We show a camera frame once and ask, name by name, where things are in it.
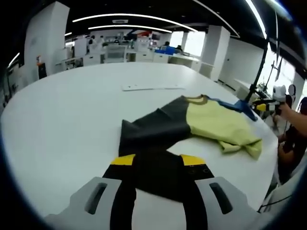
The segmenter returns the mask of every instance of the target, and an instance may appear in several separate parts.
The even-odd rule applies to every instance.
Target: white desk
[[[185,90],[123,92],[125,84],[184,85]],[[114,63],[61,72],[17,92],[1,117],[8,159],[21,190],[42,216],[59,213],[71,194],[102,176],[118,155],[122,119],[134,121],[181,96],[207,94],[235,103],[237,98],[208,78],[181,65]],[[264,122],[251,121],[263,138],[259,159],[245,151],[222,154],[208,139],[191,138],[170,148],[174,154],[204,158],[258,209],[277,159],[277,137]],[[184,230],[181,203],[137,191],[132,225],[137,230]]]

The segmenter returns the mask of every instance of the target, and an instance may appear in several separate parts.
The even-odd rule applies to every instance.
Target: black shirt
[[[293,150],[294,160],[292,161],[290,168],[291,170],[294,170],[305,154],[307,148],[307,137],[301,135],[293,126],[290,126],[286,131],[286,137],[287,141],[283,146],[283,150],[285,153]]]

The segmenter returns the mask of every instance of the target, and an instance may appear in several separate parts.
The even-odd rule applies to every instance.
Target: black cable
[[[275,205],[275,204],[280,203],[280,202],[282,202],[282,201],[284,201],[284,200],[286,200],[286,199],[288,199],[288,198],[290,198],[290,197],[292,197],[292,195],[286,196],[285,198],[283,198],[283,199],[281,199],[281,200],[278,200],[278,201],[275,201],[275,202],[272,202],[272,203],[268,203],[268,204],[266,204],[266,205],[261,205],[257,212],[260,213],[260,210],[261,210],[263,207]]]

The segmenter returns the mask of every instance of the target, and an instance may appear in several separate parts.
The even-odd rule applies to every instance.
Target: black ceiling
[[[239,34],[240,39],[252,43],[259,47],[264,47],[261,29],[253,16],[252,11],[246,4],[245,0],[199,0],[213,11],[218,12]],[[44,7],[54,2],[53,0],[27,0],[21,1],[18,10],[15,2],[8,3],[11,7],[6,8],[5,15],[2,14],[2,31],[8,38],[7,52],[4,55],[5,66],[12,57],[23,51],[23,43],[27,24],[31,17],[42,10]],[[146,25],[157,28],[164,28],[172,24],[159,20],[139,18],[139,17],[101,17],[88,19],[73,23],[78,18],[105,13],[135,13],[169,19],[178,23],[202,23],[202,26],[192,26],[199,31],[206,31],[208,25],[222,25],[231,32],[235,33],[217,16],[207,9],[197,4],[193,0],[135,0],[135,1],[115,1],[115,0],[59,0],[59,2],[70,7],[70,13],[67,21],[66,32],[72,32],[73,35],[88,33],[88,27],[110,25],[114,19],[128,19],[129,24]],[[275,39],[275,14],[274,10],[264,0],[253,0],[259,11],[267,34],[270,38]],[[300,0],[283,0],[286,8],[291,13],[294,22],[301,27],[302,31],[307,30],[307,20],[304,10],[306,9],[305,1]],[[300,38],[293,32],[293,26],[279,17],[280,40],[286,46],[294,50],[301,58],[305,59]],[[172,28],[169,30],[184,30],[184,28]]]

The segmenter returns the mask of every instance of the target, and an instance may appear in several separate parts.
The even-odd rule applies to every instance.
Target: white table
[[[125,84],[184,85],[185,90],[123,92]],[[229,103],[237,98],[210,79],[180,65],[114,63],[61,72],[39,80],[10,100],[1,117],[8,162],[35,210],[59,213],[71,194],[102,176],[118,155],[121,121],[134,121],[181,96],[207,94]],[[222,154],[210,140],[191,138],[170,148],[174,154],[204,158],[215,176],[223,176],[261,205],[277,158],[277,137],[262,120],[246,117],[263,138],[256,161],[245,151]],[[181,203],[137,191],[134,229],[186,229]]]

